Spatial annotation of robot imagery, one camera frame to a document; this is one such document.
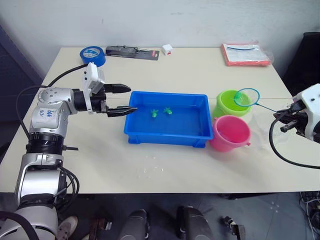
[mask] green plastic cup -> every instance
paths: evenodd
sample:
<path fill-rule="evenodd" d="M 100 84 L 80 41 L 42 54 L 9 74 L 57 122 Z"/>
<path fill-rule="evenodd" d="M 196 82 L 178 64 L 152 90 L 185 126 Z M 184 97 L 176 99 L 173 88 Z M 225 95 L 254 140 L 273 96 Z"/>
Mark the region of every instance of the green plastic cup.
<path fill-rule="evenodd" d="M 216 97 L 216 106 L 213 110 L 213 117 L 219 118 L 224 115 L 233 115 L 237 117 L 242 117 L 246 115 L 251 110 L 251 106 L 239 106 L 235 102 L 235 95 L 237 90 L 227 90 L 221 92 Z M 242 94 L 241 97 L 250 102 L 247 95 Z"/>

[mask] blue plastic tray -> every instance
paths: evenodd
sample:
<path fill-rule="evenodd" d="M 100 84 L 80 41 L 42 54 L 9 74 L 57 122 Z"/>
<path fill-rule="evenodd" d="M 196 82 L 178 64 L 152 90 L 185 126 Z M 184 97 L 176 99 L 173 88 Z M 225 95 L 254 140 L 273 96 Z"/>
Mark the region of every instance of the blue plastic tray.
<path fill-rule="evenodd" d="M 138 108 L 125 119 L 124 133 L 130 144 L 204 148 L 213 138 L 206 95 L 133 91 L 129 105 Z M 165 113 L 165 108 L 170 108 L 172 114 Z M 158 110 L 156 118 L 152 117 L 153 109 Z"/>

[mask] green toy fish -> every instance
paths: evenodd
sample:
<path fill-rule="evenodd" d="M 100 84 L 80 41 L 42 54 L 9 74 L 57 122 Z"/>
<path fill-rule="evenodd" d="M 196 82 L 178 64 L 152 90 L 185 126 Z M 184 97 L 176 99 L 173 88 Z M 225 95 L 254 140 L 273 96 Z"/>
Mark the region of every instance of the green toy fish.
<path fill-rule="evenodd" d="M 155 109 L 153 109 L 153 110 L 151 111 L 151 114 L 152 114 L 152 117 L 153 117 L 153 118 L 156 118 L 156 117 L 157 117 L 158 111 L 159 111 L 159 110 L 155 110 Z"/>
<path fill-rule="evenodd" d="M 164 110 L 163 110 L 164 113 L 167 113 L 169 115 L 172 114 L 172 111 L 170 110 L 170 107 L 166 107 Z"/>

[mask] white small box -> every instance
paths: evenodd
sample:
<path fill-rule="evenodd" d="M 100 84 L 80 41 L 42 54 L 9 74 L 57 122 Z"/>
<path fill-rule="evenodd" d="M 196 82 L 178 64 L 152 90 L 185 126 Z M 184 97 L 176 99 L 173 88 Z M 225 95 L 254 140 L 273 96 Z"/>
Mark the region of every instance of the white small box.
<path fill-rule="evenodd" d="M 163 45 L 161 47 L 161 51 L 163 52 L 164 55 L 170 55 L 172 53 L 172 46 L 170 44 L 166 44 L 166 45 Z"/>

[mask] white wall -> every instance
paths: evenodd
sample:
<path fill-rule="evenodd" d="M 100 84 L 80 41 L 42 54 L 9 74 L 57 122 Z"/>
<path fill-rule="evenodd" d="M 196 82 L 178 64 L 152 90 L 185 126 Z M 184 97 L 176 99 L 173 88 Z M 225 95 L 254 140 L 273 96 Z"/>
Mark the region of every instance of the white wall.
<path fill-rule="evenodd" d="M 318 0 L 0 0 L 0 24 L 41 76 L 60 47 L 217 47 L 259 40 L 282 75 Z"/>

